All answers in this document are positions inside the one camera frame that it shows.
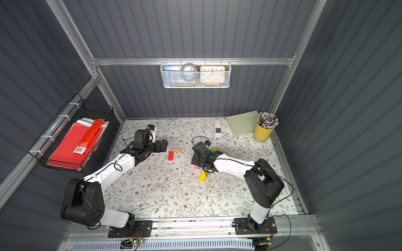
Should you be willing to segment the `red block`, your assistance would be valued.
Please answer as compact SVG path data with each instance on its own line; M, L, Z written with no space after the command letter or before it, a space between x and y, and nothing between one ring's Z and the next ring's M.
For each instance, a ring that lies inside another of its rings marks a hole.
M174 152L170 151L168 154L168 161L173 161L174 159Z

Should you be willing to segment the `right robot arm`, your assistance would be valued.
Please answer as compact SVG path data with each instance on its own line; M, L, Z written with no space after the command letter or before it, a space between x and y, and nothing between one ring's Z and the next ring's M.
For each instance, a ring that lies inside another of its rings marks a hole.
M283 180L269 163L264 159L243 161L220 151L213 152L203 142L194 145L192 150L193 164L207 173L226 173L246 182L254 200L249 223L253 227L260 227L285 187Z

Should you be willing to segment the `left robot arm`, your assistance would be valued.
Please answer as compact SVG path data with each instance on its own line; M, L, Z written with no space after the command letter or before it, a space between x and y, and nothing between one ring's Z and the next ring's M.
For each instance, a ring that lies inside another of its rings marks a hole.
M133 140L111 162L99 170L67 184L60 216L62 219L79 223L89 229L97 227L131 228L134 219L128 212L105 206L103 192L121 175L131 170L153 153L166 152L167 140L156 139L156 127L149 124L146 129L135 132Z

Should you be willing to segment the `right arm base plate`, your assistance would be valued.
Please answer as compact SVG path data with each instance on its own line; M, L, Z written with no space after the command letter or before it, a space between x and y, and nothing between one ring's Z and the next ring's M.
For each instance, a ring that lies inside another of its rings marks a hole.
M273 235L277 233L277 227L273 217L265 218L265 220L261 224L256 223L249 217L235 218L232 226L234 227L237 235Z

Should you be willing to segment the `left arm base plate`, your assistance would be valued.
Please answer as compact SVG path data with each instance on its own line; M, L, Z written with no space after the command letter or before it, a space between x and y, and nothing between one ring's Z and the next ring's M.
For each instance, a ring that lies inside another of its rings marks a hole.
M129 221L123 228L110 227L108 238L150 237L153 222L150 220Z

